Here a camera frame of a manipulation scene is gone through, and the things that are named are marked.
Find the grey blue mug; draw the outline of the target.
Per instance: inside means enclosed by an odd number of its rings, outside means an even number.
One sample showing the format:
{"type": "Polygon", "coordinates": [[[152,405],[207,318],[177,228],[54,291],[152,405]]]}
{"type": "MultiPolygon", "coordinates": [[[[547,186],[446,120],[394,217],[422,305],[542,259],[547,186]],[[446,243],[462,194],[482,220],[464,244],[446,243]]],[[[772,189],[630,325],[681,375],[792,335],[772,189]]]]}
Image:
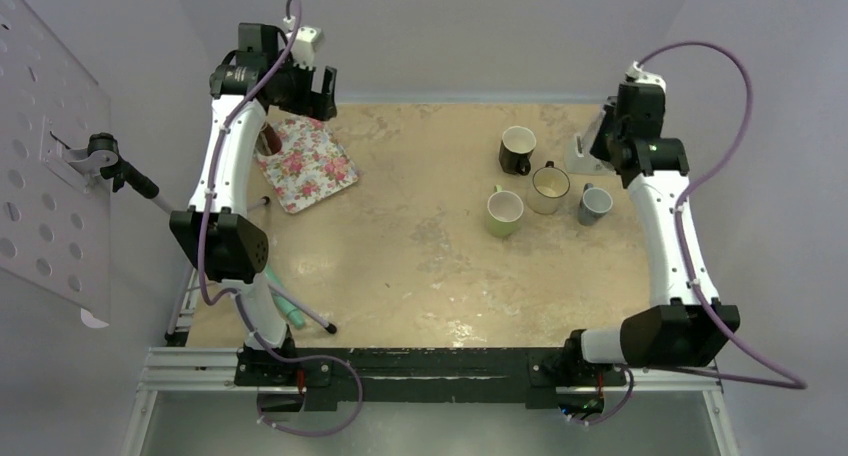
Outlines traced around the grey blue mug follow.
{"type": "Polygon", "coordinates": [[[611,211],[613,205],[612,196],[606,190],[586,183],[579,201],[578,223],[582,226],[593,226],[611,211]]]}

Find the beige cream mug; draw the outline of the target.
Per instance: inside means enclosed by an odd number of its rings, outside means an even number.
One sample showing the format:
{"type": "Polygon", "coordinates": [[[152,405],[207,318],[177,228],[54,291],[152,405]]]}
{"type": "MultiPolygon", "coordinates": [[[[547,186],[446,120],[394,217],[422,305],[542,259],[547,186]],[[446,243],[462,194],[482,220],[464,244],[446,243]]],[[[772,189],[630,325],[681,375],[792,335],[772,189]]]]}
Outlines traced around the beige cream mug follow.
{"type": "Polygon", "coordinates": [[[568,174],[553,161],[547,161],[533,173],[526,202],[535,213],[551,215],[559,210],[570,189],[568,174]]]}

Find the glossy black mug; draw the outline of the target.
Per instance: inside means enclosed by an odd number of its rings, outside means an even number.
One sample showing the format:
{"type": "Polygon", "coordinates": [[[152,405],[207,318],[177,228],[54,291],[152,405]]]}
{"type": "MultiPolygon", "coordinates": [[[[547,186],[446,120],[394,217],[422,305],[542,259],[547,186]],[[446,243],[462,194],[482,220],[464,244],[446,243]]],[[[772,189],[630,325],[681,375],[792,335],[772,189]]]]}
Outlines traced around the glossy black mug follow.
{"type": "Polygon", "coordinates": [[[535,133],[523,126],[507,128],[501,136],[498,163],[510,175],[526,176],[531,172],[531,156],[536,148],[535,133]]]}

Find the light green mug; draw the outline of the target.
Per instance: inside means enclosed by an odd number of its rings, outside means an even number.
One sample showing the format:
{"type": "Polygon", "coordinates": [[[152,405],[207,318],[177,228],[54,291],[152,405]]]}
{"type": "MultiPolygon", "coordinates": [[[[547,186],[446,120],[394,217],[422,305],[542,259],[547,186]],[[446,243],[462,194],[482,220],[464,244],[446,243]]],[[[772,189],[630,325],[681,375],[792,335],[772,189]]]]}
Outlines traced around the light green mug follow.
{"type": "Polygon", "coordinates": [[[515,192],[495,185],[486,204],[486,229],[497,238],[506,238],[518,230],[524,215],[524,203],[515,192]]]}

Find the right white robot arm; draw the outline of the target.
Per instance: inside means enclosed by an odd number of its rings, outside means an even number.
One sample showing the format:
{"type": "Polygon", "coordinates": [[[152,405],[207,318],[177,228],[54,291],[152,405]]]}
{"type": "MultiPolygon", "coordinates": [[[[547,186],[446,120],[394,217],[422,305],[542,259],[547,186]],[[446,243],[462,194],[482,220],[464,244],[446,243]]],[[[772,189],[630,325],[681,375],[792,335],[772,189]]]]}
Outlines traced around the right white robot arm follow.
{"type": "Polygon", "coordinates": [[[592,381],[616,365],[702,368],[728,342],[719,326],[740,326],[738,308],[721,303],[692,233],[683,195],[689,164],[683,143],[661,135],[665,103],[659,77],[629,77],[603,107],[590,153],[613,168],[637,210],[646,238],[650,307],[617,327],[573,331],[560,362],[568,383],[592,381]]]}

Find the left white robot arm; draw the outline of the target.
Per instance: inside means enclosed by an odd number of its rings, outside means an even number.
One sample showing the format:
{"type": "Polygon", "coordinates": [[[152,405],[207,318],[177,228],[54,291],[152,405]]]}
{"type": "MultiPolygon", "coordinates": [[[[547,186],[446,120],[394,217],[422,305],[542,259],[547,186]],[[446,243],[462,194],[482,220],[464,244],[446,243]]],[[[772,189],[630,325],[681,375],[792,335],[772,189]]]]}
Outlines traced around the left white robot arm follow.
{"type": "Polygon", "coordinates": [[[204,302],[232,300],[247,331],[237,353],[237,386],[303,390],[329,381],[329,364],[297,354],[273,298],[281,290],[266,276],[269,240],[249,220],[247,198],[255,144],[271,107],[320,121],[337,114],[335,69],[325,69],[319,91],[312,88],[321,37],[293,16],[281,27],[239,25],[237,48],[209,78],[212,122],[199,182],[186,209],[170,214],[169,228],[197,271],[204,302]]]}

